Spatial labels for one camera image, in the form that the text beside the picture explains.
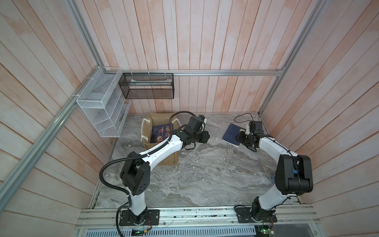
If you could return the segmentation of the small blue book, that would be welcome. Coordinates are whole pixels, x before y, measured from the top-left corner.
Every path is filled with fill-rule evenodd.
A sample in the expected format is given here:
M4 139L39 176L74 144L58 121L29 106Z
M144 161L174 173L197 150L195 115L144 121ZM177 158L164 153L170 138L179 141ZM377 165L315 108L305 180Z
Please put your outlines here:
M231 144L235 147L239 147L240 142L237 141L236 137L240 131L245 131L245 129L233 123L230 123L229 127L227 128L226 132L224 133L222 137L222 141L225 141L228 144Z

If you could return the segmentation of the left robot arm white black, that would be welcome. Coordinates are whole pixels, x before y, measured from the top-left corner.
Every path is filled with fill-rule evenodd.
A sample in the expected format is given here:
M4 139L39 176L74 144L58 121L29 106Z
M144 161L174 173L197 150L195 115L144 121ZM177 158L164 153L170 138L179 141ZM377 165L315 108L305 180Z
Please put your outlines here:
M151 181L151 171L161 161L192 143L206 144L210 134L205 130L205 125L205 116L192 114L189 122L177 129L170 123L169 136L161 143L139 154L132 152L127 156L120 178L128 191L129 215L137 225L146 219L145 190Z

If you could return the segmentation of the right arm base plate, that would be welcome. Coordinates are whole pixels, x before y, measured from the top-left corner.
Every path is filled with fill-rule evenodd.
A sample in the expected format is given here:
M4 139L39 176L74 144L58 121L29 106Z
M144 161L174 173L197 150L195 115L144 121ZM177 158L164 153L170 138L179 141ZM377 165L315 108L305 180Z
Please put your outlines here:
M242 205L234 207L239 223L276 223L275 211L251 208Z

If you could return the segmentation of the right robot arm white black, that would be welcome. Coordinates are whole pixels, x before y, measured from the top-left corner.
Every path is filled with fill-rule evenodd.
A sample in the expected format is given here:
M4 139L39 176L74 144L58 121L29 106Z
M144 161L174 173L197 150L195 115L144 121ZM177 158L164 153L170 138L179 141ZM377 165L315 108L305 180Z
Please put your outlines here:
M299 155L281 145L263 131L260 121L250 121L245 131L240 131L236 140L253 152L260 149L276 162L274 185L252 202L251 216L255 222L271 218L276 208L291 197L298 197L313 190L311 159Z

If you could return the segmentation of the brown canvas tote bag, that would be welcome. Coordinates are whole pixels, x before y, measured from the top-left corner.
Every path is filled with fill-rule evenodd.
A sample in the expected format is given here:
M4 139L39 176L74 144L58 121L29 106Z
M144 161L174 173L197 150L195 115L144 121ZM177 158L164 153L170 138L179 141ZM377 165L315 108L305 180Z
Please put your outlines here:
M148 113L143 118L141 124L141 141L145 149L151 149L162 143L169 137L169 133L181 126L179 119L174 116L172 119L173 128L169 127L169 119L172 114Z

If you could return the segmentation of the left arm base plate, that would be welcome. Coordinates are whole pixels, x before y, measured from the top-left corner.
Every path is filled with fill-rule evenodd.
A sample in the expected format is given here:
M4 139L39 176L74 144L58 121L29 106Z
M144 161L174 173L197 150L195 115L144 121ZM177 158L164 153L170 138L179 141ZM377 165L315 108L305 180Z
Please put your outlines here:
M120 214L120 226L147 226L158 225L160 218L159 209L146 209L140 215L135 215L131 210L122 210Z

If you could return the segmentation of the dark portrait book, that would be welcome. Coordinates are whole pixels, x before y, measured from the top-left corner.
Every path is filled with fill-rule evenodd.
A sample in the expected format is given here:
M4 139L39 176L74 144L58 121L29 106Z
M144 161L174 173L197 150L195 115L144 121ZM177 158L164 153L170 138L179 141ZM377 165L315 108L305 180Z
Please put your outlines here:
M170 124L154 125L152 127L151 143L161 143L170 136Z

